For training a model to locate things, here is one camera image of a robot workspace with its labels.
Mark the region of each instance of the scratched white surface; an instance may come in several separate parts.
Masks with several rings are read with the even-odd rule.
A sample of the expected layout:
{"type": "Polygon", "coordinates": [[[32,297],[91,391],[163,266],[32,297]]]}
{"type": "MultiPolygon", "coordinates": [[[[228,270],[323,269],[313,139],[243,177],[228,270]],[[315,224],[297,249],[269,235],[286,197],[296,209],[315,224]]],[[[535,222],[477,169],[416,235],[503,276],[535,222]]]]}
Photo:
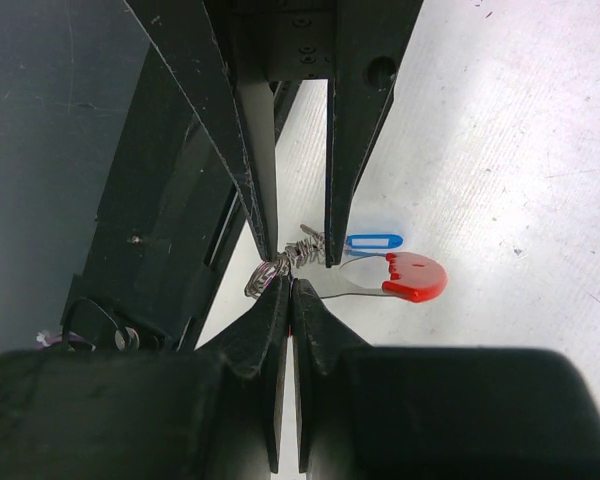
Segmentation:
{"type": "MultiPolygon", "coordinates": [[[[278,145],[281,247],[322,225],[324,94],[302,87],[278,145]]],[[[392,226],[449,286],[325,303],[372,344],[561,351],[600,406],[600,0],[426,0],[395,96],[350,232],[392,226]]],[[[257,263],[245,231],[204,341],[251,305],[257,263]]],[[[300,477],[291,386],[284,479],[300,477]]]]}

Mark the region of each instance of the coiled wire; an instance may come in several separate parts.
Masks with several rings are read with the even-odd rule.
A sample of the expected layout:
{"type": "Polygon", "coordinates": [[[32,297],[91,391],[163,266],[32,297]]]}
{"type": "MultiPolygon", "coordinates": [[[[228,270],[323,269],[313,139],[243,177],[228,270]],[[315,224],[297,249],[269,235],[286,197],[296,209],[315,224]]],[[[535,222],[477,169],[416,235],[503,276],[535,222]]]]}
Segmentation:
{"type": "Polygon", "coordinates": [[[307,263],[325,261],[325,236],[306,225],[300,229],[309,235],[299,242],[288,243],[284,252],[279,253],[273,262],[262,262],[255,269],[251,278],[244,287],[247,297],[258,298],[271,280],[278,275],[290,275],[292,268],[300,268],[307,263]]]}

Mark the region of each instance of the red handle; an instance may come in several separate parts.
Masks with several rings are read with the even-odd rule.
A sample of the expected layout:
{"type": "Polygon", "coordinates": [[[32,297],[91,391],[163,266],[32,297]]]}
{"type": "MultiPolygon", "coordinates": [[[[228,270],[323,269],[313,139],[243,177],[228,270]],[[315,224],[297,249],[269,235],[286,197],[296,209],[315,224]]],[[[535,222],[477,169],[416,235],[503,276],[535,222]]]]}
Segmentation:
{"type": "Polygon", "coordinates": [[[382,283],[382,291],[413,303],[436,298],[447,286],[447,272],[430,258],[410,252],[388,253],[391,280],[382,283]]]}

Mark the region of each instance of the metal wire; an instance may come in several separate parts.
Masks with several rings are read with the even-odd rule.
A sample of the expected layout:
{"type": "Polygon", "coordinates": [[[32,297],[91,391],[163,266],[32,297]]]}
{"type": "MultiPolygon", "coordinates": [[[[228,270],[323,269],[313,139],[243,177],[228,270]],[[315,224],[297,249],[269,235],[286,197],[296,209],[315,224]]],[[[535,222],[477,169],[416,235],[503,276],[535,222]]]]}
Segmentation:
{"type": "Polygon", "coordinates": [[[306,225],[300,225],[300,229],[309,237],[299,242],[288,243],[284,252],[279,253],[274,262],[262,262],[258,265],[244,287],[247,297],[259,298],[274,277],[290,275],[292,268],[300,268],[312,262],[324,263],[324,233],[316,232],[306,225]]]}

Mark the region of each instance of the black metal frame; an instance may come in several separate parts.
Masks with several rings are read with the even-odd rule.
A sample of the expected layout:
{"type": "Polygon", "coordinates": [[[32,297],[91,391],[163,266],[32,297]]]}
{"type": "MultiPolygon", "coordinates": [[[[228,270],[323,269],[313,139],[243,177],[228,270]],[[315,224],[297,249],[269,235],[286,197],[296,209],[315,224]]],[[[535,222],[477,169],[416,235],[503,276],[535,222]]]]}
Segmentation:
{"type": "MultiPolygon", "coordinates": [[[[271,84],[275,138],[300,82],[271,84]]],[[[115,348],[114,325],[90,298],[161,349],[193,349],[245,214],[206,132],[155,51],[147,53],[63,324],[115,348]]]]}

